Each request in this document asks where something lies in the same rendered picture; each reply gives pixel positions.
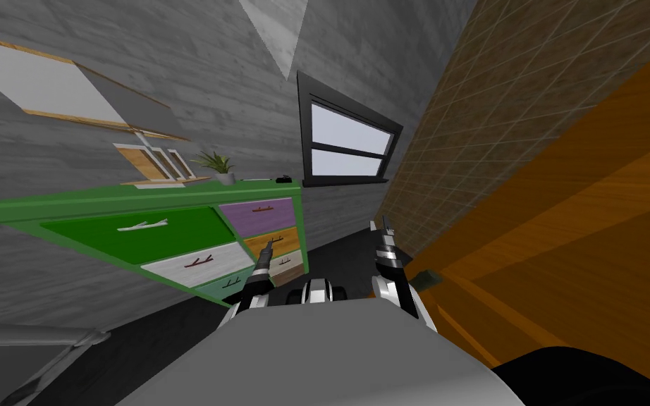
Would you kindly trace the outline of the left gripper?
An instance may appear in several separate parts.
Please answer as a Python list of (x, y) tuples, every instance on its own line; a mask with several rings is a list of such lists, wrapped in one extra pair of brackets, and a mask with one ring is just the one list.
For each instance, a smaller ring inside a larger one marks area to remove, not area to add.
[(272, 250), (273, 240), (267, 242), (264, 248), (260, 251), (259, 258), (254, 268), (255, 273), (268, 273), (270, 263), (273, 255)]

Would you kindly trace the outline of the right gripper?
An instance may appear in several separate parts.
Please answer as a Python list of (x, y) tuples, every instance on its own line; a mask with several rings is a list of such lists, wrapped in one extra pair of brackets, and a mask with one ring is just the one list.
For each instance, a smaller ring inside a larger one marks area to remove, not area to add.
[(389, 221), (383, 221), (384, 230), (379, 230), (374, 221), (369, 222), (369, 232), (376, 234), (376, 250), (395, 252), (394, 230)]

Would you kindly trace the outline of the black framed window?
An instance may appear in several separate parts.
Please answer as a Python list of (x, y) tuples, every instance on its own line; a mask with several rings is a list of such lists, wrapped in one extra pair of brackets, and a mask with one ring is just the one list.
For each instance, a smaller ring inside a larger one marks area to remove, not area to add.
[(297, 73), (304, 187), (387, 183), (402, 125)]

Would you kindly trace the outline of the green dresser with coloured drawers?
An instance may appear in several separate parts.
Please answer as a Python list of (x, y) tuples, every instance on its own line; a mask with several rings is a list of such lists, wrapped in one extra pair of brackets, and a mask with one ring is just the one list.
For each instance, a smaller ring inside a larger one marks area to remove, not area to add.
[(269, 280), (309, 270), (302, 188), (291, 178), (227, 185), (197, 177), (175, 149), (118, 144), (152, 179), (0, 200), (0, 224), (225, 307), (269, 247)]

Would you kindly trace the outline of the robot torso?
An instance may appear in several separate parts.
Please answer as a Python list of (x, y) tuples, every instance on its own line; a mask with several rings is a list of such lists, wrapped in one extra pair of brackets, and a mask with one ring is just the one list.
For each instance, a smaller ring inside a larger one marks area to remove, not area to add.
[(524, 406), (384, 298), (248, 309), (116, 406)]

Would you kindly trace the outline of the orange wooden door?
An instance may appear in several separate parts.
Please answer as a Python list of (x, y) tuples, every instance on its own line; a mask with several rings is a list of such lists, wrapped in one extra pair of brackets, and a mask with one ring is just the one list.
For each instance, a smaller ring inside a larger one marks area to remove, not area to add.
[(650, 28), (580, 45), (514, 58), (493, 107), (435, 95), (380, 212), (479, 357), (565, 345), (650, 378)]

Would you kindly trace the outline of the white wood-framed wall picture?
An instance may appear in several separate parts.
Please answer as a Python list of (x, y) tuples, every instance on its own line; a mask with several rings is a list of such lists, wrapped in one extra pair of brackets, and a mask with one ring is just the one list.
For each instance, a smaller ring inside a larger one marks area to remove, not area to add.
[(1, 41), (0, 93), (30, 115), (184, 140), (166, 104), (71, 59)]

